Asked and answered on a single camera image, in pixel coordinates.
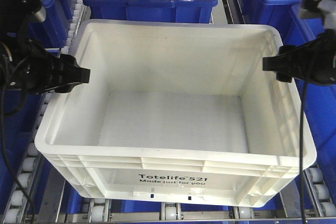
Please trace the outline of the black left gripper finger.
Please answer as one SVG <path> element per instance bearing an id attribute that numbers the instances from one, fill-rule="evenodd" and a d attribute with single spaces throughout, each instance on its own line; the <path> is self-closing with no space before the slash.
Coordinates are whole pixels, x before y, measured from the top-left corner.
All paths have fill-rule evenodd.
<path id="1" fill-rule="evenodd" d="M 55 93 L 69 93 L 74 88 L 74 85 L 65 85 L 55 89 Z"/>
<path id="2" fill-rule="evenodd" d="M 89 83 L 90 69 L 80 67 L 74 56 L 61 54 L 56 63 L 56 76 L 60 88 Z"/>

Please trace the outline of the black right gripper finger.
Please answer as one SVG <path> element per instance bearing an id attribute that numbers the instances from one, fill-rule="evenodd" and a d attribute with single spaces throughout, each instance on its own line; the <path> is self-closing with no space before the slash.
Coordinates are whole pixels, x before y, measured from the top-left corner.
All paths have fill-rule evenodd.
<path id="1" fill-rule="evenodd" d="M 279 47 L 278 54 L 273 57 L 263 57 L 262 70 L 273 72 L 295 72 L 298 65 L 294 60 L 295 45 L 283 45 Z"/>
<path id="2" fill-rule="evenodd" d="M 276 79 L 280 82 L 292 82 L 293 76 L 290 73 L 277 72 Z"/>

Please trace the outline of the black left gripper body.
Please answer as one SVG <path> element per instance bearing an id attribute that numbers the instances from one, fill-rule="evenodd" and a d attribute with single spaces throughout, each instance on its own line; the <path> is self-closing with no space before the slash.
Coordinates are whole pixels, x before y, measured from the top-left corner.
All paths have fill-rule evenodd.
<path id="1" fill-rule="evenodd" d="M 15 38 L 1 41 L 1 88 L 43 93 L 59 87 L 55 73 L 57 57 L 37 40 L 22 44 Z"/>

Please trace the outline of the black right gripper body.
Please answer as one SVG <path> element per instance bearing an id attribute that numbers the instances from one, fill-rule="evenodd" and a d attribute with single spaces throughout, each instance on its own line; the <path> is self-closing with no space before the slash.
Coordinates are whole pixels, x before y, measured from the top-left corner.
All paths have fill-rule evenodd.
<path id="1" fill-rule="evenodd" d="M 293 77 L 316 85 L 335 84 L 335 31 L 299 46 L 293 53 Z"/>

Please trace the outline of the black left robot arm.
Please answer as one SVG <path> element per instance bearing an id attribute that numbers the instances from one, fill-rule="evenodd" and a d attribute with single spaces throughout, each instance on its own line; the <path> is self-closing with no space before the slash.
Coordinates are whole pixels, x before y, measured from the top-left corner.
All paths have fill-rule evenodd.
<path id="1" fill-rule="evenodd" d="M 1 88 L 44 93 L 69 93 L 89 83 L 90 69 L 77 64 L 75 57 L 47 52 L 29 38 L 30 23 L 46 18 L 40 0 L 1 0 Z"/>

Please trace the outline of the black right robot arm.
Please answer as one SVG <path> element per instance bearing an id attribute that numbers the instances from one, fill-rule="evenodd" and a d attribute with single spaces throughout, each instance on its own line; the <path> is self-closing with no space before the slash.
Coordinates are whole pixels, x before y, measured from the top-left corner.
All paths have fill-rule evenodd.
<path id="1" fill-rule="evenodd" d="M 302 0 L 301 19 L 321 18 L 324 32 L 303 45 L 284 45 L 278 54 L 264 57 L 263 71 L 290 83 L 293 78 L 320 86 L 335 84 L 335 0 Z"/>

